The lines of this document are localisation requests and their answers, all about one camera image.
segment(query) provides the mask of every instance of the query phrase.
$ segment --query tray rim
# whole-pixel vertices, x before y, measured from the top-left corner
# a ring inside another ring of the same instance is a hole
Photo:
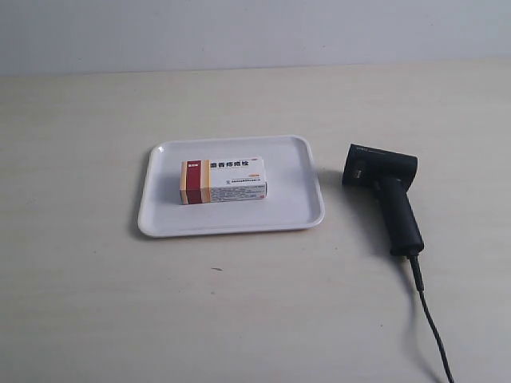
[[[215,141],[237,141],[237,140],[265,140],[265,139],[285,139],[285,138],[292,138],[295,140],[301,141],[307,150],[307,155],[309,159],[309,163],[312,167],[312,170],[315,172],[315,178],[314,178],[314,186],[315,186],[315,195],[318,198],[319,202],[319,215],[316,219],[306,222],[306,223],[297,223],[297,224],[286,224],[286,225],[264,225],[264,226],[250,226],[250,227],[240,227],[239,230],[236,230],[235,228],[211,228],[211,229],[200,229],[200,231],[195,230],[186,230],[182,231],[179,234],[170,234],[170,235],[161,235],[152,232],[147,227],[144,227],[144,224],[142,223],[142,213],[146,210],[146,193],[148,189],[148,183],[150,178],[151,169],[153,166],[153,158],[158,153],[159,148],[166,145],[166,144],[187,144],[187,143],[208,143],[208,142],[215,142]],[[302,136],[298,136],[295,134],[284,134],[284,135],[278,135],[278,136],[242,136],[242,137],[229,137],[229,138],[206,138],[206,139],[198,139],[198,140],[169,140],[164,141],[151,149],[151,152],[149,154],[149,161],[147,164],[147,169],[145,172],[145,181],[144,181],[144,187],[142,189],[142,196],[141,196],[141,205],[138,211],[138,217],[137,217],[137,226],[139,230],[148,237],[152,238],[176,238],[176,237],[185,237],[185,236],[197,236],[197,235],[219,235],[219,234],[235,234],[235,233],[257,233],[257,232],[265,232],[265,231],[293,231],[293,230],[306,230],[310,229],[312,227],[318,226],[325,217],[325,205],[323,202],[323,195],[321,193],[321,187],[319,186],[319,180],[318,180],[318,174],[315,169],[315,163],[314,163],[314,157],[312,155],[312,149],[309,142]]]

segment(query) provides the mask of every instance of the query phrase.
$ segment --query barcode scanner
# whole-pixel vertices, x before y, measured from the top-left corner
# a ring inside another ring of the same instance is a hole
[[[352,144],[343,173],[343,185],[372,189],[390,238],[390,253],[406,256],[414,273],[424,314],[433,331],[450,383],[454,382],[440,334],[424,298],[418,253],[424,249],[421,233],[406,192],[417,173],[417,157]]]

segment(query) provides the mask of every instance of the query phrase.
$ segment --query red stripe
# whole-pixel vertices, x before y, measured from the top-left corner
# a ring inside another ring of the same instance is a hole
[[[200,161],[188,162],[188,168],[186,169],[186,196],[188,197],[188,203],[202,203],[200,195]]]

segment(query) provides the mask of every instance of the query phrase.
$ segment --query plastic tray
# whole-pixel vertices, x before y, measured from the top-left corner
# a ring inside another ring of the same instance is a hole
[[[182,205],[181,162],[261,156],[267,198]],[[325,214],[311,147],[299,136],[169,141],[150,155],[138,227],[151,237],[307,229]]]

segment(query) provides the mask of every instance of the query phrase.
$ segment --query gold stripe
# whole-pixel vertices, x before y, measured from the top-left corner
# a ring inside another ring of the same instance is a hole
[[[183,205],[188,205],[188,197],[186,196],[186,172],[188,171],[188,161],[183,161],[181,165],[181,183],[179,186],[181,193],[181,201]]]
[[[203,203],[211,202],[210,160],[203,160],[200,163],[200,198]]]

